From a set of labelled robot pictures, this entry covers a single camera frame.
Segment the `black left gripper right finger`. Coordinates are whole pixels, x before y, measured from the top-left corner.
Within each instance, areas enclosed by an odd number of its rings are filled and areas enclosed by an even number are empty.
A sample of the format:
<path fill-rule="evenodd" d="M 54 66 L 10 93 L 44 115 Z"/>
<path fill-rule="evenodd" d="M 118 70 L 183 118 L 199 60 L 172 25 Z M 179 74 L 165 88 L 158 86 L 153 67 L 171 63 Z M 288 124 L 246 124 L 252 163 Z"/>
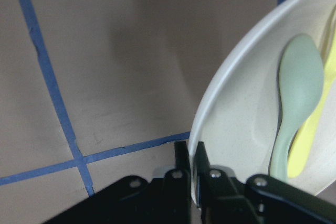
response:
<path fill-rule="evenodd" d="M 198 142 L 194 156 L 194 179 L 202 223 L 261 223 L 254 206 L 231 177 L 211 167 L 203 142 Z"/>

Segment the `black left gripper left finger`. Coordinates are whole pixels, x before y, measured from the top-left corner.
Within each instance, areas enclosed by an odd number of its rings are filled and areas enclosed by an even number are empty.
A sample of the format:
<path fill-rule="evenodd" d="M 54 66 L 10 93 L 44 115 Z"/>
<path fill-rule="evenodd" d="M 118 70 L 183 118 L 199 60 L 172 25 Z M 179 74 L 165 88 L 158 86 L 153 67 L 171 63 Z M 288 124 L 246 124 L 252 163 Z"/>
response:
<path fill-rule="evenodd" d="M 191 169 L 185 141 L 174 143 L 175 165 L 154 174 L 154 223 L 191 222 Z"/>

